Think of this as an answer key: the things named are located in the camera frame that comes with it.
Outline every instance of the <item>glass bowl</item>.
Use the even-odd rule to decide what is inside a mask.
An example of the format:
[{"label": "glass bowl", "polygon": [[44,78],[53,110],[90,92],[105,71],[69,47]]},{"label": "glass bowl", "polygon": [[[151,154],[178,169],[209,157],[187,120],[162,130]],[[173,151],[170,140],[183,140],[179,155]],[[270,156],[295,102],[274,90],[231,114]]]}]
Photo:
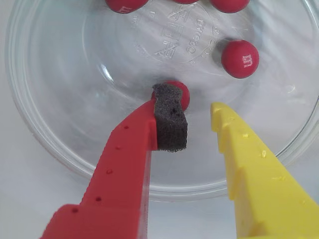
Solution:
[{"label": "glass bowl", "polygon": [[[150,99],[153,84],[186,84],[188,146],[153,153],[150,198],[198,200],[226,194],[212,102],[231,106],[285,165],[309,146],[318,132],[318,22],[312,0],[254,0],[234,14],[205,0],[150,0],[125,15],[103,0],[15,0],[6,70],[32,134],[87,177],[112,129]],[[259,50],[249,78],[221,66],[232,39]]]}]

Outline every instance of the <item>red m&m candy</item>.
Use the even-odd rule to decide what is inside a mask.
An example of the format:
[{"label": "red m&m candy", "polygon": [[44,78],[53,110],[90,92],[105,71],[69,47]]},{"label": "red m&m candy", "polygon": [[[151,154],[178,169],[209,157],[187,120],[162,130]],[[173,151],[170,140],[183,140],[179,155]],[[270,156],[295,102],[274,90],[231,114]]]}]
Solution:
[{"label": "red m&m candy", "polygon": [[127,14],[143,7],[148,0],[105,0],[105,2],[111,10]]},{"label": "red m&m candy", "polygon": [[259,53],[248,41],[231,41],[223,50],[221,63],[229,75],[239,79],[246,78],[257,70]]},{"label": "red m&m candy", "polygon": [[210,0],[210,2],[224,13],[235,13],[244,9],[249,0]]}]

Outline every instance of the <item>sponge pad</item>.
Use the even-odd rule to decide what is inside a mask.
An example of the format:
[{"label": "sponge pad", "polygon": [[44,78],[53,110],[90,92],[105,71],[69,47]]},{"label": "sponge pad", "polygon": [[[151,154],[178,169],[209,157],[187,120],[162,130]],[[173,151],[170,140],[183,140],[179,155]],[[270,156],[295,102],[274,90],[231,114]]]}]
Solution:
[{"label": "sponge pad", "polygon": [[187,144],[187,121],[180,103],[183,91],[171,84],[156,84],[153,89],[158,150],[181,151]]}]

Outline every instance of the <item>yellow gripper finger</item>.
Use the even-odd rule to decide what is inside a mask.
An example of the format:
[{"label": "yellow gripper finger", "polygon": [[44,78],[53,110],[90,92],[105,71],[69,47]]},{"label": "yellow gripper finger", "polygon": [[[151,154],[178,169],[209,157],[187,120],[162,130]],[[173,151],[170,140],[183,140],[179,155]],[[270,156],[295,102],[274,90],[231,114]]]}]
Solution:
[{"label": "yellow gripper finger", "polygon": [[238,238],[319,239],[319,207],[227,105],[211,105]]}]

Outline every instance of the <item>white table surface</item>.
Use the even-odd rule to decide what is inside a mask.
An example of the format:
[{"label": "white table surface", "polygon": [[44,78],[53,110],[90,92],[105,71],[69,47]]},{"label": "white table surface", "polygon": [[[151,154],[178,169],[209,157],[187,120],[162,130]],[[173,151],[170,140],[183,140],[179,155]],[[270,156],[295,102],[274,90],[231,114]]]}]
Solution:
[{"label": "white table surface", "polygon": [[[0,238],[38,238],[61,205],[79,203],[88,179],[54,159],[32,136],[11,98],[4,69],[6,22],[13,0],[0,0]],[[319,202],[319,140],[289,167]],[[149,238],[236,238],[227,197],[150,203]]]}]

